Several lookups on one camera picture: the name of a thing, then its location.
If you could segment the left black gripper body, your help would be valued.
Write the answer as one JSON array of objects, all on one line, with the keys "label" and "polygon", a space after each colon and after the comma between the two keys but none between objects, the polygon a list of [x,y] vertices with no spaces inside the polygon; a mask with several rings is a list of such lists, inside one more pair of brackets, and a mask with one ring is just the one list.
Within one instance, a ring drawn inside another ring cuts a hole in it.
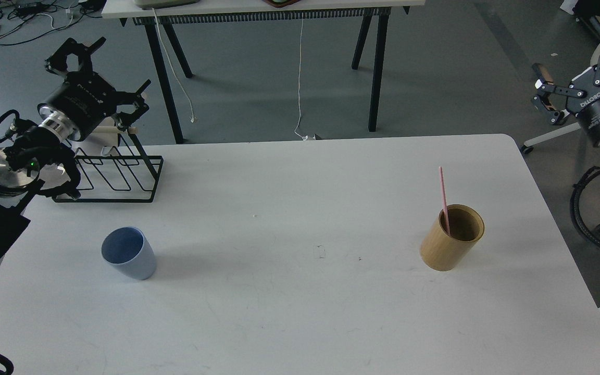
[{"label": "left black gripper body", "polygon": [[95,72],[69,72],[64,82],[38,104],[45,119],[60,113],[69,120],[73,131],[67,136],[83,142],[106,117],[115,113],[115,88]]}]

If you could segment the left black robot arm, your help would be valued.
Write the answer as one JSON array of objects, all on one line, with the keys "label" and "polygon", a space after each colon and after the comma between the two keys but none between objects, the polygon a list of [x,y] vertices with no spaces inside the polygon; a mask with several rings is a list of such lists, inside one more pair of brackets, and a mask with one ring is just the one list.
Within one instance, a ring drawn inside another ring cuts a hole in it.
[{"label": "left black robot arm", "polygon": [[91,56],[105,41],[86,46],[69,38],[45,60],[46,71],[63,81],[38,105],[40,123],[14,109],[0,116],[0,259],[28,227],[23,211],[33,197],[81,196],[76,153],[66,141],[84,142],[107,118],[127,132],[148,110],[150,80],[120,92],[93,69]]}]

